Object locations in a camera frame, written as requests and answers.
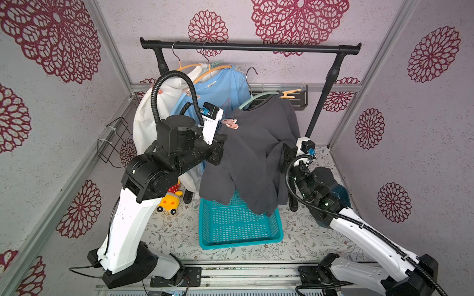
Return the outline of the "dark grey t-shirt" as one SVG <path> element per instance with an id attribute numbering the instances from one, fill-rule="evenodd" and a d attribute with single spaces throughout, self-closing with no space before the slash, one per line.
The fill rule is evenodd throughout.
<path id="1" fill-rule="evenodd" d="M 228 205 L 235 193 L 256 215 L 271 216 L 288 202 L 283 147 L 295 148 L 300 130 L 292 103 L 281 95 L 269 97 L 250 110 L 229 117 L 236 128 L 222 125 L 227 136 L 219 165 L 207 164 L 199 196 Z"/>

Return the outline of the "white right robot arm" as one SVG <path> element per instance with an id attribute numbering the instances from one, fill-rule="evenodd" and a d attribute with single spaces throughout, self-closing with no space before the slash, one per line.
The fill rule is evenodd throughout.
<path id="1" fill-rule="evenodd" d="M 356 285 L 382 296 L 430 296 L 447 293 L 438 283 L 438 262 L 428 254 L 418 256 L 399 246 L 367 224 L 335 192 L 337 182 L 327 168 L 309 169 L 314 161 L 314 143 L 304 138 L 295 148 L 283 145 L 281 171 L 289 195 L 306 206 L 316 222 L 339 232 L 377 263 L 369 266 L 343 259 L 335 253 L 326 255 L 316 266 L 299 268 L 303 289 L 330 291 Z"/>

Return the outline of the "wooden hanger with metal hook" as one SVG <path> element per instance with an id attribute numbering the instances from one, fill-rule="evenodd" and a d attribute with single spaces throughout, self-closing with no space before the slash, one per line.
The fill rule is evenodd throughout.
<path id="1" fill-rule="evenodd" d="M 201 68 L 201 64 L 198 63 L 194 63 L 194 64 L 186 64 L 186 65 L 183 65 L 180 57 L 175 53 L 175 46 L 178 44 L 178 41 L 175 41 L 172 45 L 172 54 L 175 56 L 175 58 L 178 60 L 178 69 L 177 71 L 180 71 L 180 72 L 185 72 L 186 70 L 189 70 L 190 73 L 198 68 Z"/>

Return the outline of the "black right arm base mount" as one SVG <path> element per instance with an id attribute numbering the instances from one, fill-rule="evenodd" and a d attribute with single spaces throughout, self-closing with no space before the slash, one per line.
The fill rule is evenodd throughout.
<path id="1" fill-rule="evenodd" d="M 330 270 L 332 263 L 338 258 L 338 254 L 329 253 L 317 265 L 299 266 L 297 271 L 302 285 L 329 287 L 343 284 Z"/>

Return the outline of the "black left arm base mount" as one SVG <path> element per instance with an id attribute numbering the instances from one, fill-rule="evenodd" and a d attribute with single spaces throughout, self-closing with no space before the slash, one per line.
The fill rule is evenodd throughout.
<path id="1" fill-rule="evenodd" d="M 199 287 L 201 279 L 200 266 L 187 266 L 173 254 L 161 254 L 151 273 L 150 287 Z"/>

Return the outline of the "salmon pink clothespin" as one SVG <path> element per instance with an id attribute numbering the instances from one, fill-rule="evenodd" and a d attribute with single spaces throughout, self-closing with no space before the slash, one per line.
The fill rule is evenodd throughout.
<path id="1" fill-rule="evenodd" d="M 233 130 L 237 130 L 239 125 L 237 124 L 237 119 L 224 119 L 221 121 L 222 125 L 227 126 Z"/>

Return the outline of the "mint green clothespin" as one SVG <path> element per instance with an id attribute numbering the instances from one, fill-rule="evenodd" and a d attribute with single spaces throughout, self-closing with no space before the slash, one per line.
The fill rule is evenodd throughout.
<path id="1" fill-rule="evenodd" d="M 216 68 L 218 67 L 221 63 L 223 63 L 223 60 L 218 60 L 216 62 L 213 62 L 210 64 L 210 68 L 213 69 L 213 68 Z"/>

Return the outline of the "light blue t-shirt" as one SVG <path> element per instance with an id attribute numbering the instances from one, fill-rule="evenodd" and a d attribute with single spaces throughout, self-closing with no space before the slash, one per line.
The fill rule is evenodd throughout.
<path id="1" fill-rule="evenodd" d="M 230 118 L 251 98 L 246 75 L 235 66 L 212 73 L 210 79 L 195 84 L 195 90 L 199 107 L 205 102 L 213 104 L 223 110 L 223 118 Z"/>

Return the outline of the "peach beige clothespin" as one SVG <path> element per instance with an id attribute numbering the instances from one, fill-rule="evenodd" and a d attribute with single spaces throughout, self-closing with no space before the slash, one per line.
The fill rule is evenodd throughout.
<path id="1" fill-rule="evenodd" d="M 185 95 L 185 96 L 188 96 L 190 98 L 192 98 L 192 92 L 189 88 L 185 88 L 183 90 L 181 90 L 181 92 Z M 197 100 L 200 100 L 201 99 L 201 96 L 197 93 L 197 91 L 195 91 L 196 93 L 196 98 Z"/>

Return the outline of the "tan yellow clothespin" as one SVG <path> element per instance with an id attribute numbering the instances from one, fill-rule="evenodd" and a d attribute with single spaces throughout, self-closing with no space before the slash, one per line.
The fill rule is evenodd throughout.
<path id="1" fill-rule="evenodd" d="M 281 99 L 296 99 L 296 95 L 301 94 L 302 89 L 296 89 L 296 90 L 287 90 L 283 91 L 282 95 L 280 96 Z"/>

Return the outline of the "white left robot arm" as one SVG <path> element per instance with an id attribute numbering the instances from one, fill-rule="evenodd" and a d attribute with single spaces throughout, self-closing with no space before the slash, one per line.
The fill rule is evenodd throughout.
<path id="1" fill-rule="evenodd" d="M 160 117 L 158 93 L 171 78 L 181 78 L 188 85 L 196 118 L 183 114 Z M 88 253 L 90 267 L 104 270 L 99 278 L 110 289 L 150 276 L 170 280 L 174 286 L 184 280 L 185 265 L 175 255 L 154 254 L 141 237 L 179 176 L 202 162 L 218 165 L 227 140 L 226 135 L 216 132 L 223 110 L 207 102 L 200 108 L 193 81 L 181 71 L 169 71 L 157 79 L 150 103 L 158 138 L 144 154 L 129 162 L 106 239 L 100 248 Z"/>

